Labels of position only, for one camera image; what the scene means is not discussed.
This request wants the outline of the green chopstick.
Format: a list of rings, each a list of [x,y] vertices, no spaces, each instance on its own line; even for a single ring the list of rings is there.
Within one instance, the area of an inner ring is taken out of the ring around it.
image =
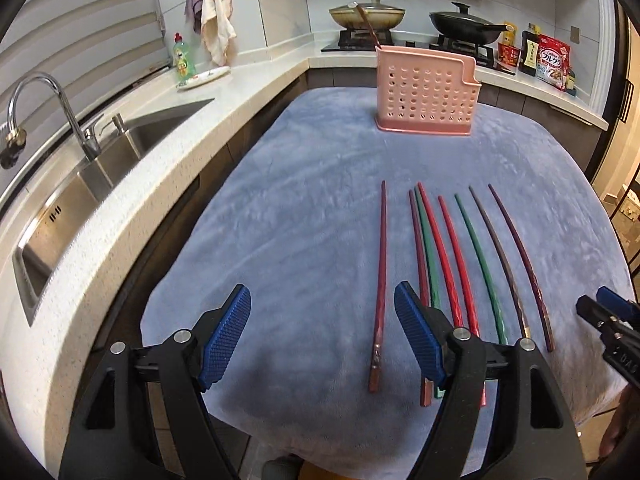
[[[474,224],[471,218],[469,217],[469,214],[466,212],[465,206],[463,205],[463,202],[462,202],[462,198],[458,193],[454,194],[454,200],[458,205],[460,214],[462,215],[463,222],[465,224],[466,229],[468,230],[469,237],[478,261],[478,265],[480,266],[480,272],[482,272],[482,275],[483,275],[483,280],[485,283],[485,288],[487,290],[487,295],[489,298],[492,316],[494,317],[498,341],[500,342],[500,344],[507,344],[509,341],[508,341],[508,331],[506,330],[506,322],[504,322],[504,316],[503,316],[502,307],[498,298],[497,289],[495,286],[494,279],[492,278],[491,272],[489,270],[489,266],[486,261],[485,254],[483,252],[482,245],[480,244],[480,240],[477,237]]]
[[[426,209],[418,188],[413,189],[414,197],[416,198],[416,206],[418,206],[418,214],[420,219],[420,226],[423,237],[423,247],[426,259],[426,273],[428,281],[428,293],[430,299],[428,305],[434,309],[440,309],[442,303],[440,302],[440,287],[437,273],[437,261],[436,261],[436,249],[433,243],[432,231],[430,222],[428,222]]]

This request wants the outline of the bright red chopstick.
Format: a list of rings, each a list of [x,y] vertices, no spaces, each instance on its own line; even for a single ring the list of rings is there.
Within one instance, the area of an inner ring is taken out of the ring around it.
[[[452,320],[454,321],[454,326],[463,327],[464,319],[460,308],[459,296],[456,289],[456,284],[454,284],[454,276],[452,275],[446,247],[444,242],[442,241],[442,234],[440,234],[439,225],[433,207],[430,200],[428,199],[425,186],[422,182],[418,182],[418,189],[424,203],[428,223],[430,224],[432,237],[439,256],[440,266],[442,267],[442,275],[444,276],[445,280]]]
[[[459,237],[454,227],[454,222],[449,213],[449,209],[446,204],[446,200],[439,195],[437,197],[440,209],[442,210],[442,218],[446,223],[447,232],[450,238],[452,250],[454,251],[454,258],[456,259],[456,265],[459,273],[460,284],[462,287],[463,300],[466,310],[466,317],[469,322],[469,330],[477,338],[480,338],[480,323],[478,322],[477,312],[475,307],[475,300],[472,291],[472,285],[469,278],[468,268],[466,267],[465,258],[460,246]]]

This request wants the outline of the maroon chopstick gold band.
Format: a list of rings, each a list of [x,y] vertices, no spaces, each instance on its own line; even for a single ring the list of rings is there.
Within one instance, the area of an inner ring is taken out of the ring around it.
[[[408,192],[409,203],[411,208],[412,227],[414,235],[414,244],[416,244],[416,265],[418,266],[419,294],[421,304],[427,306],[430,299],[428,292],[428,281],[426,275],[426,259],[423,246],[422,231],[420,218],[418,213],[418,204],[416,203],[416,194],[413,190]],[[420,405],[426,408],[432,404],[433,386],[426,377],[421,378]]]

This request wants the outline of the dark red chopstick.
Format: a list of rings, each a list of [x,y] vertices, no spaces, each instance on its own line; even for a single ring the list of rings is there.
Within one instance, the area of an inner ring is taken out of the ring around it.
[[[386,305],[386,262],[387,262],[387,200],[386,182],[381,182],[381,214],[380,244],[378,244],[378,287],[376,288],[376,304],[371,359],[369,366],[368,391],[376,393],[380,388],[382,372],[382,345],[384,339],[385,305]]]
[[[380,40],[378,39],[378,34],[376,33],[375,29],[371,25],[366,10],[364,10],[363,7],[360,6],[360,4],[356,1],[349,3],[348,7],[349,9],[355,10],[360,15],[360,18],[362,19],[363,24],[366,25],[367,31],[369,32],[369,35],[372,38],[372,41],[375,45],[375,49],[380,50],[382,46],[381,46]]]
[[[506,206],[504,206],[503,200],[499,196],[497,190],[492,184],[488,184],[488,188],[503,215],[503,219],[506,222],[506,225],[508,226],[508,229],[512,235],[514,244],[516,248],[518,248],[518,253],[520,254],[527,278],[529,280],[529,285],[530,285],[530,288],[532,289],[532,294],[536,302],[536,307],[537,307],[538,315],[540,317],[542,331],[544,332],[544,343],[546,344],[547,351],[551,353],[555,350],[554,333],[552,330],[548,307],[544,302],[544,295],[542,294],[542,290],[541,290],[541,287],[537,278],[537,274],[535,272],[535,269],[532,263],[532,259],[529,257],[528,251],[523,243],[521,235],[518,232],[518,229],[516,228],[516,225],[512,220],[512,217],[509,214],[509,211],[506,210]]]

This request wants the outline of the brown chopstick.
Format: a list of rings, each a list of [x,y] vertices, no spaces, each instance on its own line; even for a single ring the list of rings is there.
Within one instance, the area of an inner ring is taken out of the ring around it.
[[[484,205],[480,201],[480,198],[478,197],[477,192],[475,192],[472,186],[469,186],[469,191],[473,197],[474,203],[477,206],[478,211],[480,212],[480,216],[482,217],[485,223],[486,229],[489,233],[492,244],[494,244],[495,251],[499,258],[499,261],[503,270],[503,274],[506,277],[506,282],[508,283],[508,286],[509,286],[516,316],[518,317],[518,326],[520,326],[521,336],[524,338],[529,338],[530,336],[532,336],[532,332],[530,331],[530,326],[529,326],[527,315],[525,313],[520,290],[518,289],[518,284],[516,284],[514,273],[510,266],[508,257],[506,256],[506,252],[503,249],[503,246],[499,240],[497,231],[494,225],[492,224]]]

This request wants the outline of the soap dispenser pump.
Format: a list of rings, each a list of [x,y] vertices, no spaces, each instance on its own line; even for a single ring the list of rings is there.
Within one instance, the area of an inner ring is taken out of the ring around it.
[[[108,120],[108,122],[110,122],[115,127],[116,136],[118,138],[124,138],[127,141],[129,147],[131,148],[131,151],[134,152],[134,157],[137,160],[142,159],[142,154],[137,147],[136,142],[134,142],[134,138],[131,136],[129,128],[126,126],[124,120],[122,119],[122,115],[116,113]]]

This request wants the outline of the chrome faucet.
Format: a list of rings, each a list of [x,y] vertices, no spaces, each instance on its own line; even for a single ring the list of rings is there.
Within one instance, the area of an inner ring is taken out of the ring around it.
[[[52,98],[47,102],[48,108],[40,117],[38,126],[44,126],[48,119],[53,119],[52,132],[58,128],[70,130],[85,158],[97,159],[102,153],[100,142],[96,137],[96,122],[101,115],[81,125],[62,84],[50,74],[31,72],[21,76],[6,102],[6,130],[1,135],[1,167],[3,169],[14,167],[27,148],[27,130],[24,122],[18,119],[17,104],[24,90],[33,84],[43,84],[52,93]]]

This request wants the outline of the pink perforated utensil holder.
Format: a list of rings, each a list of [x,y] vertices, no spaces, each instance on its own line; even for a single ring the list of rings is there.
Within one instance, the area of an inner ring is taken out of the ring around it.
[[[383,46],[376,53],[376,125],[391,132],[467,136],[482,84],[470,56]]]

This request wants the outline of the red cereal bag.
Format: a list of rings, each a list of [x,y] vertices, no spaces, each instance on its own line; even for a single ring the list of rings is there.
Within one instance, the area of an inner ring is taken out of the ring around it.
[[[570,46],[554,37],[540,35],[536,77],[561,91],[565,90],[570,69]]]

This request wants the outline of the patterned plate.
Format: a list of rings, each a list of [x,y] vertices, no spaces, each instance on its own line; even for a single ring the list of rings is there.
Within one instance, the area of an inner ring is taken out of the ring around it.
[[[206,70],[205,72],[195,74],[194,76],[184,81],[178,82],[178,84],[176,84],[176,89],[178,91],[195,89],[204,86],[204,84],[208,84],[209,82],[213,82],[217,79],[227,76],[230,73],[231,68],[229,66],[212,68],[211,70]]]

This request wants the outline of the green dish soap bottle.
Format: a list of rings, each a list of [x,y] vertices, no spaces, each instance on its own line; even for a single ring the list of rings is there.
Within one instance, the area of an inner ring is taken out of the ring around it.
[[[196,75],[191,49],[180,32],[176,32],[174,35],[172,58],[180,81],[186,81]]]

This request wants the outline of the yellow snack bag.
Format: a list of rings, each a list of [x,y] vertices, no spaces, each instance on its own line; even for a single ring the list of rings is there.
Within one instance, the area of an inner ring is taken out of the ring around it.
[[[510,22],[504,22],[504,31],[500,42],[506,46],[515,46],[516,26]]]

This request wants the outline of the black gas stove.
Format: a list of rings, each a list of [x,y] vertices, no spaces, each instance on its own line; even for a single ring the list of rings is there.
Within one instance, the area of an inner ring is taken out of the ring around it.
[[[475,58],[480,67],[502,70],[498,63],[497,51],[490,44],[473,44],[472,42],[450,39],[439,35],[434,41],[424,42],[410,39],[396,39],[390,30],[379,30],[376,33],[382,46],[431,49],[442,52],[455,53]],[[337,40],[320,49],[321,52],[361,52],[375,50],[375,43],[366,30],[343,29]]]

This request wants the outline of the white hanging towel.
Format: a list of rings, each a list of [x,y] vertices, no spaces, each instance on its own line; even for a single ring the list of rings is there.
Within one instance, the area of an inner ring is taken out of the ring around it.
[[[227,51],[236,32],[231,24],[232,0],[202,0],[201,37],[212,62],[227,64]]]

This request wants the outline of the beige pan with lid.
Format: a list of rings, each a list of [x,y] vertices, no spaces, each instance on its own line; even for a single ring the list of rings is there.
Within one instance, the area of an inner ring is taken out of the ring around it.
[[[360,2],[360,8],[367,14],[367,19],[374,30],[392,29],[404,19],[406,11],[387,3],[388,0],[368,0]],[[344,4],[329,10],[332,20],[344,29],[367,28],[356,6]]]

